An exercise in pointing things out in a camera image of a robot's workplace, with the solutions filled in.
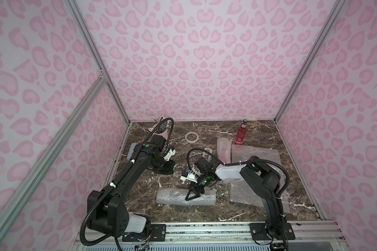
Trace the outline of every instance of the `pencil cup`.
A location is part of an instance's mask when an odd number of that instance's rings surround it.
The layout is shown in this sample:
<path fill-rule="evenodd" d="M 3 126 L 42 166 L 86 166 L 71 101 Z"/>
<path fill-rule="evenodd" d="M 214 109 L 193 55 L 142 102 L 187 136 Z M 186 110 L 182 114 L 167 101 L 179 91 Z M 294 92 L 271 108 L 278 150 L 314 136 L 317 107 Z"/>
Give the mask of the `pencil cup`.
<path fill-rule="evenodd" d="M 158 135 L 161 135 L 163 138 L 165 138 L 166 140 L 168 140 L 168 136 L 169 136 L 169 130 L 166 129 L 163 133 L 156 133 L 155 134 L 158 134 Z"/>

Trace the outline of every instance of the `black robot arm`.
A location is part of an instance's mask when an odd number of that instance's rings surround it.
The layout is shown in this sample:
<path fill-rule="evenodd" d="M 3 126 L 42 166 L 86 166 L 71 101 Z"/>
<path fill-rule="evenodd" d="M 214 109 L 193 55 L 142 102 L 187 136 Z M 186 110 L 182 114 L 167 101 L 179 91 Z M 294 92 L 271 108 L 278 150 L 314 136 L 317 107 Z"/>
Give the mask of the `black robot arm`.
<path fill-rule="evenodd" d="M 203 149 L 194 148 L 187 153 L 187 156 L 189 156 L 189 154 L 193 150 L 200 150 L 208 153 Z M 265 208 L 265 229 L 262 230 L 262 234 L 264 236 L 265 234 L 267 234 L 270 239 L 285 239 L 285 243 L 287 237 L 285 235 L 285 229 L 288 230 L 291 227 L 284 217 L 281 199 L 282 192 L 287 188 L 289 184 L 289 174 L 287 173 L 287 171 L 280 165 L 272 161 L 259 159 L 256 156 L 252 156 L 247 161 L 242 161 L 241 163 L 229 164 L 222 163 L 215 156 L 212 157 L 221 164 L 214 166 L 205 158 L 201 157 L 195 162 L 195 166 L 200 171 L 201 175 L 196 174 L 191 169 L 187 169 L 183 172 L 181 179 L 191 181 L 186 200 L 188 201 L 200 197 L 201 194 L 204 194 L 204 188 L 206 186 L 209 186 L 212 182 L 227 178 L 244 179 L 246 183 L 251 187 L 253 192 L 261 197 L 263 206 Z M 281 189 L 279 189 L 279 180 L 281 176 L 267 163 L 276 165 L 284 172 L 286 176 L 286 182 Z"/>
<path fill-rule="evenodd" d="M 117 240 L 123 234 L 137 233 L 138 239 L 149 237 L 151 220 L 147 216 L 129 214 L 125 202 L 131 188 L 142 172 L 148 167 L 160 174 L 173 174 L 175 162 L 170 157 L 176 153 L 170 144 L 166 146 L 165 154 L 161 154 L 166 139 L 154 135 L 150 141 L 139 143 L 128 164 L 112 182 L 101 191 L 92 191 L 88 196 L 88 214 L 81 225 L 80 240 L 87 246 L 97 244 L 113 236 Z M 85 228 L 104 233 L 105 236 L 95 241 L 85 239 Z"/>
<path fill-rule="evenodd" d="M 144 146 L 138 144 L 134 151 L 138 151 L 136 160 L 134 161 L 134 168 L 131 168 L 126 175 L 121 179 L 116 188 L 107 195 L 103 203 L 95 209 L 88 221 L 88 228 L 113 236 L 120 237 L 133 229 L 129 226 L 130 214 L 128 213 L 125 202 L 127 196 L 130 194 L 131 188 L 134 186 L 142 172 L 148 167 L 152 166 L 155 173 L 173 174 L 173 167 L 175 162 L 173 160 L 166 161 L 161 156 L 161 151 L 166 143 L 166 139 L 160 135 L 154 135 L 149 143 Z M 110 183 L 101 191 L 92 191 L 88 196 L 88 210 L 94 205 L 97 199 L 114 183 Z"/>

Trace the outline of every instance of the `bubble wrap roll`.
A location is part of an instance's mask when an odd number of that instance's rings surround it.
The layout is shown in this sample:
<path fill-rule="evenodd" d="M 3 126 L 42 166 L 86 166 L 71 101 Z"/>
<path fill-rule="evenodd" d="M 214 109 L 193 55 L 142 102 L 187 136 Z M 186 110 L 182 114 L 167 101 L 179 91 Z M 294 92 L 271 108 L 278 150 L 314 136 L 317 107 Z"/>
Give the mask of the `bubble wrap roll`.
<path fill-rule="evenodd" d="M 181 188 L 160 188 L 156 196 L 156 203 L 177 206 L 215 206 L 216 190 L 205 189 L 205 193 L 200 198 L 186 201 L 188 189 Z"/>
<path fill-rule="evenodd" d="M 216 140 L 218 158 L 224 163 L 230 163 L 232 140 L 233 139 L 229 140 L 227 138 L 218 138 Z"/>

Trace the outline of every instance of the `bubble wrap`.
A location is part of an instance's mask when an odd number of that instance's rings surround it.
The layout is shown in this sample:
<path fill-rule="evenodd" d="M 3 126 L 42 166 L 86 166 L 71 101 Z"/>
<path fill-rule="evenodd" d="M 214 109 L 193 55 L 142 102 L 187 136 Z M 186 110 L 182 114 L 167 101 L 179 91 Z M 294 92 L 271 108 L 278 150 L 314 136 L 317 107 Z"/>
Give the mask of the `bubble wrap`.
<path fill-rule="evenodd" d="M 205 193 L 200 198 L 186 201 L 188 189 L 181 188 L 160 188 L 156 196 L 156 203 L 177 206 L 215 206 L 216 190 L 205 189 Z"/>
<path fill-rule="evenodd" d="M 251 156 L 255 155 L 258 158 L 271 160 L 273 162 L 276 162 L 282 165 L 279 152 L 276 149 L 250 147 L 250 146 L 245 146 L 245 145 L 232 145 L 231 147 L 232 147 L 232 162 L 244 161 L 244 160 L 249 159 Z M 279 188 L 281 188 L 283 184 L 285 183 L 285 175 L 279 168 L 273 165 L 270 165 L 270 166 L 274 168 L 281 176 L 281 179 L 279 180 L 279 183 L 280 183 Z M 240 179 L 240 180 L 236 179 L 234 182 L 231 183 L 230 201 L 236 202 L 236 203 L 247 204 L 247 205 L 264 207 L 262 204 L 261 198 L 258 197 L 253 192 L 250 186 L 243 179 Z M 283 205 L 284 212 L 289 213 L 288 195 L 286 193 L 286 190 L 282 193 L 282 205 Z"/>
<path fill-rule="evenodd" d="M 227 138 L 218 138 L 216 140 L 216 147 L 217 147 L 216 149 L 217 149 L 218 158 L 224 163 L 231 163 L 230 154 L 231 154 L 232 140 L 233 138 L 231 140 Z M 221 181 L 218 181 L 218 183 L 221 185 L 227 185 L 237 180 L 239 179 L 223 179 Z"/>

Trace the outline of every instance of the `aluminum frame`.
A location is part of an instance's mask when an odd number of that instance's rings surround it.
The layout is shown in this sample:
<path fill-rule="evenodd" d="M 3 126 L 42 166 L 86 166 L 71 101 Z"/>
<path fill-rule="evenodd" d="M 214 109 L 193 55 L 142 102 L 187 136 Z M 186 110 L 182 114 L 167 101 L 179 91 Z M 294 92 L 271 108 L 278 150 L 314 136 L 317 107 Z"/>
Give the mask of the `aluminum frame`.
<path fill-rule="evenodd" d="M 250 223 L 257 222 L 172 222 L 155 223 L 166 224 L 166 237 L 164 242 L 157 244 L 206 244 L 206 243 L 254 243 L 250 233 Z M 290 242 L 330 242 L 333 246 L 346 247 L 346 240 L 343 233 L 334 220 L 300 220 L 289 221 L 292 224 L 296 235 L 295 240 Z M 85 233 L 88 240 L 101 237 L 103 234 L 95 231 Z M 114 238 L 108 238 L 101 242 L 101 245 L 114 245 Z M 75 241 L 75 246 L 82 245 L 79 238 Z"/>
<path fill-rule="evenodd" d="M 126 127 L 126 129 L 124 131 L 124 134 L 123 134 L 123 136 L 120 139 L 119 145 L 117 146 L 117 149 L 118 149 L 117 153 L 115 154 L 115 156 L 113 158 L 112 165 L 110 166 L 109 171 L 108 171 L 108 173 L 106 175 L 106 179 L 105 179 L 104 184 L 110 183 L 113 180 L 113 178 L 115 177 L 115 175 L 116 175 L 116 171 L 117 171 L 117 168 L 119 166 L 119 163 L 120 163 L 120 160 L 121 160 L 121 157 L 122 157 L 122 153 L 123 153 L 124 147 L 125 147 L 126 142 L 127 142 L 127 137 L 129 135 L 131 124 L 132 123 L 130 123 Z"/>
<path fill-rule="evenodd" d="M 344 10 L 344 6 L 347 2 L 348 2 L 347 0 L 337 0 L 335 2 L 334 7 L 329 13 L 328 18 L 326 19 L 324 25 L 321 28 L 320 33 L 318 34 L 318 37 L 316 38 L 316 41 L 314 42 L 309 54 L 306 57 L 306 60 L 304 61 L 302 67 L 300 68 L 299 73 L 297 74 L 295 80 L 293 81 L 293 84 L 291 88 L 289 89 L 288 94 L 283 100 L 282 105 L 279 108 L 279 111 L 276 114 L 276 117 L 274 119 L 275 121 L 279 121 L 282 118 L 283 114 L 285 113 L 286 108 L 288 107 L 290 101 L 295 95 L 298 87 L 302 83 L 302 80 L 304 76 L 306 75 L 307 71 L 309 70 L 312 63 L 314 62 L 314 59 L 316 58 L 320 48 L 325 42 L 325 39 L 327 38 L 328 34 L 331 32 L 335 23 L 339 19 L 339 16 Z"/>
<path fill-rule="evenodd" d="M 113 85 L 111 79 L 108 77 L 109 74 L 106 71 L 106 67 L 105 67 L 105 65 L 102 61 L 101 56 L 99 55 L 99 51 L 96 48 L 94 40 L 91 37 L 91 34 L 90 34 L 90 32 L 87 28 L 87 25 L 85 23 L 85 20 L 82 16 L 82 13 L 81 13 L 81 10 L 80 10 L 78 4 L 76 3 L 75 0 L 63 0 L 63 1 L 67 5 L 71 16 L 73 17 L 78 29 L 80 30 L 80 33 L 81 33 L 86 45 L 88 46 L 88 49 L 91 52 L 93 59 L 95 60 L 96 66 L 98 67 L 98 69 L 101 72 L 101 77 L 108 80 L 106 82 L 106 85 L 109 87 L 112 98 L 115 101 L 117 108 L 120 110 L 125 123 L 129 124 L 130 123 L 129 117 L 128 117 L 128 115 L 127 115 L 127 113 L 126 113 L 126 111 L 123 107 L 123 104 L 121 103 L 119 96 L 117 95 L 115 86 Z"/>
<path fill-rule="evenodd" d="M 328 251 L 350 251 L 349 247 L 345 242 L 309 242 L 309 243 L 292 243 L 290 248 L 293 249 L 294 246 L 297 251 L 309 251 L 310 248 L 315 247 L 317 250 L 322 251 L 322 245 L 324 248 L 331 246 Z M 134 244 L 124 244 L 120 243 L 122 250 L 124 251 L 135 251 Z M 260 246 L 255 243 L 199 243 L 199 244 L 158 244 L 150 243 L 151 250 L 156 251 L 269 251 L 271 250 L 269 246 Z M 118 251 L 116 245 L 95 245 L 92 247 L 86 247 L 83 245 L 74 245 L 71 251 Z"/>
<path fill-rule="evenodd" d="M 0 243 L 10 230 L 11 226 L 18 218 L 21 211 L 29 201 L 35 189 L 38 187 L 47 171 L 55 162 L 64 145 L 77 128 L 82 117 L 91 106 L 106 82 L 105 78 L 98 78 L 91 89 L 86 93 L 82 101 L 77 105 L 70 115 L 69 119 L 56 134 L 52 143 L 46 148 L 44 154 L 32 168 L 31 172 L 17 188 L 15 194 L 11 197 L 5 208 L 0 212 Z"/>
<path fill-rule="evenodd" d="M 296 158 L 294 158 L 293 156 L 293 152 L 291 151 L 291 149 L 289 148 L 289 145 L 285 139 L 285 137 L 283 136 L 282 132 L 281 132 L 281 129 L 279 128 L 278 124 L 276 123 L 276 121 L 274 121 L 275 123 L 275 127 L 276 129 L 278 130 L 278 133 L 279 135 L 281 136 L 281 139 L 282 139 L 282 142 L 283 144 L 285 145 L 288 153 L 289 153 L 289 157 L 291 158 L 292 160 L 292 163 L 296 169 L 296 172 L 299 174 L 299 178 L 300 180 L 302 181 L 303 183 L 303 186 L 304 186 L 304 189 L 306 190 L 306 193 L 307 195 L 309 196 L 311 202 L 313 203 L 313 206 L 316 208 L 316 211 L 317 211 L 317 214 L 319 215 L 319 217 L 323 220 L 329 220 L 328 217 L 327 217 L 327 214 L 324 212 L 324 210 L 322 209 L 320 203 L 318 202 L 316 196 L 314 195 L 314 192 L 312 190 L 312 187 L 310 186 L 307 178 L 306 178 L 306 175 L 303 173 L 303 170 L 300 168 L 300 165 L 299 163 L 296 161 Z"/>

